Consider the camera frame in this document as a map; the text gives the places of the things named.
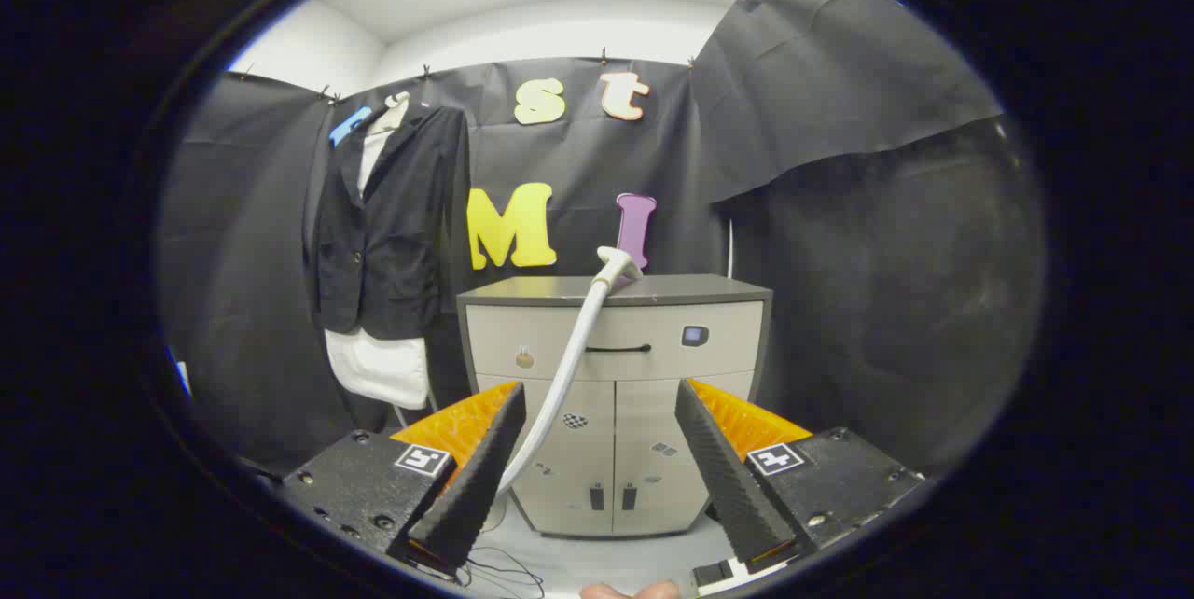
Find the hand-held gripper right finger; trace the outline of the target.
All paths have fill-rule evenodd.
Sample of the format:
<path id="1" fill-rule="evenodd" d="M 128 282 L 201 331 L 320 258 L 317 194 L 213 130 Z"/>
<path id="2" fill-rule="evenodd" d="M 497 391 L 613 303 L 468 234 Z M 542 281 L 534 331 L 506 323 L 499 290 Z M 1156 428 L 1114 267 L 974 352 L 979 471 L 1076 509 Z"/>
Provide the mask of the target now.
<path id="1" fill-rule="evenodd" d="M 673 416 L 749 572 L 839 544 L 927 482 L 853 430 L 812 433 L 695 378 L 679 383 Z"/>

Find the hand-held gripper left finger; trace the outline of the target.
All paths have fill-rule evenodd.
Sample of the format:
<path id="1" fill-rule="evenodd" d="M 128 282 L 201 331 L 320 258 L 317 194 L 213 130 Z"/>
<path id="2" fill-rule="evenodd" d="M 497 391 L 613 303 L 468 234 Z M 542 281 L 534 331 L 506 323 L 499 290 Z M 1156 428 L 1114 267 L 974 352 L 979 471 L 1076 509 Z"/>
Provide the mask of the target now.
<path id="1" fill-rule="evenodd" d="M 396 432 L 353 430 L 289 473 L 281 498 L 332 536 L 453 578 L 525 420 L 524 387 L 500 383 Z"/>

